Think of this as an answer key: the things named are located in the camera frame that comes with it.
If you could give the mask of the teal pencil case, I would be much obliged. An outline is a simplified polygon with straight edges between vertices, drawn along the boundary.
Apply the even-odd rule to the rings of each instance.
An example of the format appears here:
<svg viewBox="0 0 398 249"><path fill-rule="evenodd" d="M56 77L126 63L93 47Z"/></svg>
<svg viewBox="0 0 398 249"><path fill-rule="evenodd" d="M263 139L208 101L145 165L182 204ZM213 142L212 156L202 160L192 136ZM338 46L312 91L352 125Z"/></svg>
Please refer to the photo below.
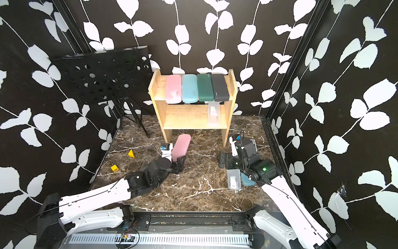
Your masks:
<svg viewBox="0 0 398 249"><path fill-rule="evenodd" d="M241 173L241 181L242 181L244 186L255 186L256 185L256 182L252 181L244 173Z"/></svg>

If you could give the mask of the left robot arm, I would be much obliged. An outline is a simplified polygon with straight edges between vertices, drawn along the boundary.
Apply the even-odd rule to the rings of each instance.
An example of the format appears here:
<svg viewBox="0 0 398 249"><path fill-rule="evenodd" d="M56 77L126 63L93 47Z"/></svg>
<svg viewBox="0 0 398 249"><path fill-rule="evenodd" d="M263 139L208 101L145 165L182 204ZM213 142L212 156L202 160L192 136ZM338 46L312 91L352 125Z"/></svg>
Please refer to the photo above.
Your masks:
<svg viewBox="0 0 398 249"><path fill-rule="evenodd" d="M185 156L177 159L158 158L115 183L80 195L67 197L60 197L58 193L48 195L37 214L35 248L48 248L65 238L66 226L78 215L150 193L160 187L169 174L182 172L185 159Z"/></svg>

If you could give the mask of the frosted clear pencil case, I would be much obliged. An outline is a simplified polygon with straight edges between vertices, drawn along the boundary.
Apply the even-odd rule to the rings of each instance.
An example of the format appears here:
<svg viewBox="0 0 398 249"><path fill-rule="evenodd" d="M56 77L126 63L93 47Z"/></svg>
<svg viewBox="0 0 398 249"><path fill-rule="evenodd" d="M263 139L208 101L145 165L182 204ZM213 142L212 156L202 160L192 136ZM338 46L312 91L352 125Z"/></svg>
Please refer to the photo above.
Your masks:
<svg viewBox="0 0 398 249"><path fill-rule="evenodd" d="M241 189L241 175L239 169L229 169L228 174L228 188L230 190Z"/></svg>

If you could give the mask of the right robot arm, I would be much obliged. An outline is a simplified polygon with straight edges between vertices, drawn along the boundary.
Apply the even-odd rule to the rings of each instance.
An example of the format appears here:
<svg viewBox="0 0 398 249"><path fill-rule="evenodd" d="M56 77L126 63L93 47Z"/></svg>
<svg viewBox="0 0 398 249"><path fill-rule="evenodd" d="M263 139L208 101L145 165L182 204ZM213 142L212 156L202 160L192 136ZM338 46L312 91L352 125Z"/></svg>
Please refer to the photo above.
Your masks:
<svg viewBox="0 0 398 249"><path fill-rule="evenodd" d="M221 153L219 167L235 170L255 182L282 213L277 218L266 210L252 214L255 226L275 238L286 249L336 249L341 238L328 232L306 210L271 160Z"/></svg>

